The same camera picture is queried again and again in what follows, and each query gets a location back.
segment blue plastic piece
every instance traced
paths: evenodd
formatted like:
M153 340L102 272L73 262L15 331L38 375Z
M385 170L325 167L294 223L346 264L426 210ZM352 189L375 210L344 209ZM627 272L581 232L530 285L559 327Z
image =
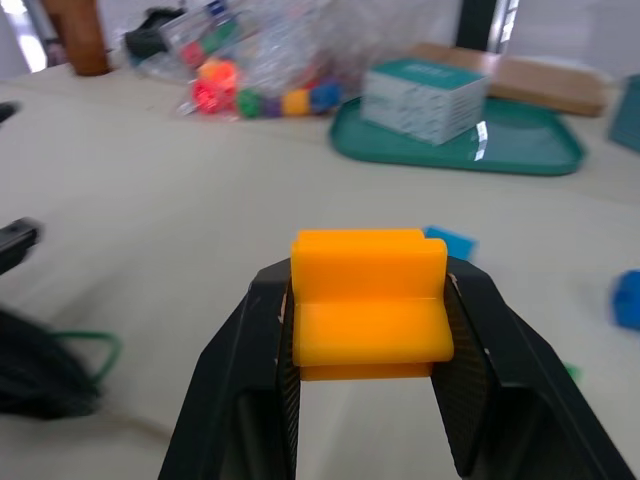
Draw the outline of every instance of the blue plastic piece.
M620 277L611 301L618 325L640 330L640 270Z
M473 247L476 241L469 237L464 237L450 230L440 227L430 226L424 230L424 236L427 238L441 238L447 244L447 251L450 257L459 258L460 260L471 259Z

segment orange plastic object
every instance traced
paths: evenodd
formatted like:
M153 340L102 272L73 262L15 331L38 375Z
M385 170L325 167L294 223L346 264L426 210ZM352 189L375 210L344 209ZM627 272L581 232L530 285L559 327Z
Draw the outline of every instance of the orange plastic object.
M301 88L285 94L282 97L282 114L284 116L311 115L309 90Z
M416 376L388 367L417 371L408 364L422 364L426 376L427 364L450 360L446 263L444 241L420 230L300 232L291 272L293 359L302 378ZM331 366L361 370L305 370Z

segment cutting board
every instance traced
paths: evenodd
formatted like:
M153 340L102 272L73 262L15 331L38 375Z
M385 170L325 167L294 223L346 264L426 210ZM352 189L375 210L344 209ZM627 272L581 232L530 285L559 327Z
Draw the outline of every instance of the cutting board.
M492 97L589 117L606 106L605 83L592 72L434 43L416 45L411 56L490 76Z

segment teal plastic tray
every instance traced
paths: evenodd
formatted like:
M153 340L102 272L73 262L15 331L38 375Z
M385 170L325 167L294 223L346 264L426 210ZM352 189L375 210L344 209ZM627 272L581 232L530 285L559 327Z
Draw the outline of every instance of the teal plastic tray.
M338 152L365 162L524 175L566 175L580 168L585 148L551 110L488 99L483 118L476 128L433 146L363 121L356 98L340 108L329 136Z

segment white table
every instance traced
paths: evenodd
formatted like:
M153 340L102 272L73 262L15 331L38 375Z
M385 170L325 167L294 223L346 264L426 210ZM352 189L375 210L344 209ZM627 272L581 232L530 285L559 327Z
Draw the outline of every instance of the white table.
M583 369L583 394L640 475L639 340L609 313L613 279L640 258L640 156L604 140L607 118L567 119L591 151L579 172L518 177L360 163L331 151L327 120L180 118L181 95L64 67L0 84L0 101L24 105L0 128L0 225L46 226L0 277L0 301L119 334L109 402L170 431L199 353L298 230L437 224L476 238L507 302ZM166 449L100 416L3 422L12 478L154 478ZM298 465L305 480L456 478L424 380L304 384Z

